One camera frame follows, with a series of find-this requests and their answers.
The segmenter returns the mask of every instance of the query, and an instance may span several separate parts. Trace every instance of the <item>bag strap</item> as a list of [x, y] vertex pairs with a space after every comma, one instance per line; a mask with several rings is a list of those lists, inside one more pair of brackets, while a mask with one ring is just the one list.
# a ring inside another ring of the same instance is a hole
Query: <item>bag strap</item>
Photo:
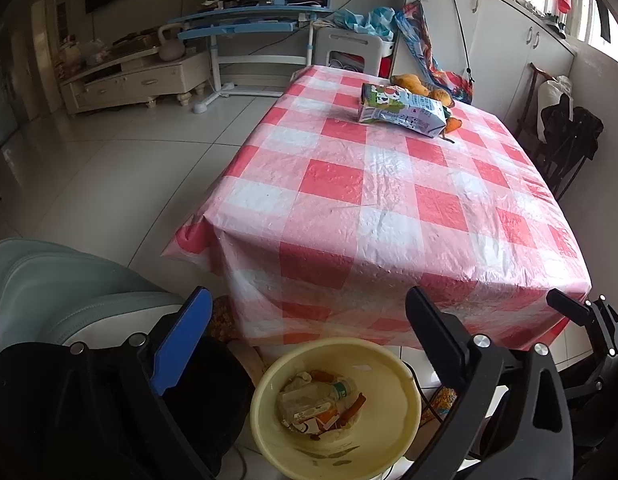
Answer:
[[454, 0], [455, 13], [458, 17], [458, 24], [460, 25], [460, 34], [462, 35], [462, 45], [464, 46], [464, 56], [467, 60], [467, 75], [469, 76], [469, 81], [473, 83], [473, 77], [471, 77], [471, 67], [469, 66], [469, 53], [467, 51], [467, 42], [464, 39], [464, 29], [462, 28], [462, 20], [460, 19], [460, 10], [458, 10], [458, 4]]

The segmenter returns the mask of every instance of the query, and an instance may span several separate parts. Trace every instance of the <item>drawstring bag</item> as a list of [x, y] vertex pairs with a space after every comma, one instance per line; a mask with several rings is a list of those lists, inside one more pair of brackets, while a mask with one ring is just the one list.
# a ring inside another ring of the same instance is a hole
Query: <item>drawstring bag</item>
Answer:
[[469, 54], [462, 30], [460, 12], [454, 0], [455, 12], [460, 23], [460, 33], [464, 44], [464, 55], [467, 59], [467, 74], [469, 79], [463, 78], [455, 72], [441, 70], [433, 57], [431, 49], [431, 38], [429, 38], [428, 28], [426, 27], [425, 13], [422, 9], [422, 0], [416, 0], [407, 4], [402, 10], [396, 13], [395, 21], [400, 29], [404, 40], [409, 47], [411, 55], [416, 59], [422, 72], [423, 80], [438, 88], [443, 88], [454, 99], [471, 104], [473, 100], [473, 78], [469, 67]]

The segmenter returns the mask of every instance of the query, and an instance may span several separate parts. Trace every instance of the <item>plastic tablecloth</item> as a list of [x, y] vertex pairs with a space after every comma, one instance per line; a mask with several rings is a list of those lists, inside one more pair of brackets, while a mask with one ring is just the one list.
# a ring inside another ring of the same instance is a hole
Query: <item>plastic tablecloth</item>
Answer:
[[510, 348], [554, 338], [562, 317], [547, 291], [583, 300], [590, 279], [516, 140], [462, 103], [453, 143], [359, 124], [363, 82], [387, 83], [305, 69], [163, 254], [226, 277], [253, 345], [354, 336], [418, 348], [404, 313], [416, 284], [471, 333]]

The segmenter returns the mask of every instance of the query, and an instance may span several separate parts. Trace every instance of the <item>desk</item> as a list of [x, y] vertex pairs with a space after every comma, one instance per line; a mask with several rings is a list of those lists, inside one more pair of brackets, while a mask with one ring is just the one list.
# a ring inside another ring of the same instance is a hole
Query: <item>desk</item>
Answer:
[[453, 144], [360, 124], [363, 82], [387, 83], [302, 71], [163, 254], [225, 276], [252, 345], [351, 336], [417, 348], [404, 311], [413, 285], [508, 348], [555, 337], [547, 291], [582, 301], [591, 282], [516, 140], [460, 102]]
[[[206, 37], [210, 40], [209, 52], [211, 55], [214, 92], [202, 101], [202, 111], [206, 110], [206, 107], [220, 96], [255, 95], [280, 97], [282, 92], [236, 90], [231, 82], [222, 84], [220, 65], [233, 63], [283, 63], [309, 66], [313, 59], [313, 22], [317, 19], [318, 15], [327, 16], [332, 12], [331, 9], [324, 7], [262, 5], [210, 10], [170, 20], [169, 23], [183, 23], [185, 25], [185, 30], [178, 34], [180, 40]], [[307, 14], [309, 18], [309, 38], [305, 56], [218, 55], [217, 36], [254, 32], [293, 32], [297, 30], [296, 21], [299, 15], [303, 13]]]

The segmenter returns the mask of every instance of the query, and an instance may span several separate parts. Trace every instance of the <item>plastic bottle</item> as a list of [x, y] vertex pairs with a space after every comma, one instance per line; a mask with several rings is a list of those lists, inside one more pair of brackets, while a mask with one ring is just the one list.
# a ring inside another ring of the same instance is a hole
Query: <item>plastic bottle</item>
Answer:
[[282, 423], [286, 426], [328, 412], [336, 403], [356, 390], [351, 379], [338, 378], [333, 384], [313, 381], [311, 384], [278, 395]]

